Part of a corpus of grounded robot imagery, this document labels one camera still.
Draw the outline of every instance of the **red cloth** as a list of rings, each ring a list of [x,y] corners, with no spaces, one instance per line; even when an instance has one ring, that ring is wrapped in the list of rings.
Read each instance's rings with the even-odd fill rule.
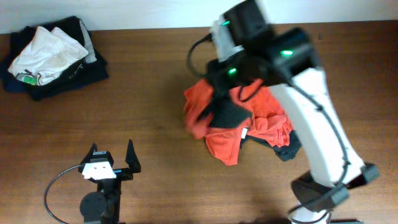
[[[241,98],[247,98],[261,83],[261,80],[256,80],[252,85],[244,87]],[[206,80],[200,80],[184,92],[187,99],[183,109],[187,131],[195,139],[205,138],[211,154],[229,166],[238,163],[243,128],[248,128],[247,135],[265,139],[271,146],[279,147],[289,145],[289,133],[292,130],[285,111],[272,96],[268,87],[261,87],[258,93],[245,103],[238,99],[239,89],[240,87],[230,89],[232,101],[252,112],[252,118],[243,121],[234,129],[209,128],[213,119],[212,115],[203,120],[197,120],[209,104],[214,91]]]

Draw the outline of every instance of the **white cloth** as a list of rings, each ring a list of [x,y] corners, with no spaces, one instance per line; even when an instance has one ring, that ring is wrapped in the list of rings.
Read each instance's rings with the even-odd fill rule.
[[[32,41],[14,59],[8,72],[31,85],[46,85],[70,65],[88,55],[79,42],[58,27],[39,26]]]

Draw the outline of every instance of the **black cloth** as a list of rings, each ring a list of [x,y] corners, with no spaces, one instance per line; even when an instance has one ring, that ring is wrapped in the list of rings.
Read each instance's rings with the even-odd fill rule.
[[[294,159],[296,154],[298,153],[299,149],[302,147],[299,137],[297,137],[295,131],[291,131],[289,134],[289,137],[290,137],[290,144],[288,146],[278,147],[278,146],[271,146],[264,139],[259,139],[259,138],[253,137],[253,136],[246,135],[246,137],[241,140],[240,148],[242,149],[243,144],[247,140],[252,139],[253,141],[258,142],[258,143],[262,144],[263,146],[267,146],[267,147],[270,147],[271,149],[273,149],[275,154],[279,157],[279,159],[281,159],[282,161],[285,162],[290,159]]]
[[[47,30],[52,30],[55,27],[60,28],[71,38],[77,40],[82,46],[85,46],[85,39],[80,27],[80,19],[76,16],[62,19],[61,21],[42,24],[42,27]],[[69,68],[62,72],[62,74],[54,81],[43,86],[33,86],[27,83],[20,82],[7,71],[12,61],[22,52],[28,45],[36,32],[36,27],[25,27],[20,32],[11,34],[10,38],[10,54],[1,63],[0,77],[2,78],[3,88],[10,92],[22,92],[25,90],[29,93],[33,100],[39,101],[43,98],[57,95],[64,91],[82,88],[85,85],[108,78],[105,65],[106,60],[95,51],[97,61],[93,63],[86,63],[85,59],[81,59]]]

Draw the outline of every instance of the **white wall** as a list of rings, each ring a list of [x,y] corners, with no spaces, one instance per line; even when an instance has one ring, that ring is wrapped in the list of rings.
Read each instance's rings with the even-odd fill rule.
[[[90,30],[206,27],[242,0],[0,0],[0,33],[76,15]],[[272,23],[398,19],[398,0],[259,0]]]

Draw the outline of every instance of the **wooden table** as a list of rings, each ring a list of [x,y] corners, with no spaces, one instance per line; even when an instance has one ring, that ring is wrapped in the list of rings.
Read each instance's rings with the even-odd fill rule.
[[[276,26],[279,32],[295,25]],[[367,224],[398,223],[398,23],[301,24],[328,74],[328,86],[345,131],[358,154],[378,165],[381,177],[351,191],[335,218]],[[203,141],[184,130],[183,91],[197,79],[185,67],[202,29],[93,32],[109,62],[110,78],[40,102],[0,90],[1,223],[55,223],[43,192],[59,172],[78,164],[93,142],[124,167],[134,141],[142,173],[122,186],[121,221],[127,223],[238,223],[283,217],[296,199],[290,182],[308,170],[301,150],[280,161],[248,142],[238,165],[213,158]],[[0,58],[8,53],[0,36]],[[198,67],[215,57],[197,48]],[[78,172],[57,181],[49,194],[54,214],[82,223],[80,200],[95,184]]]

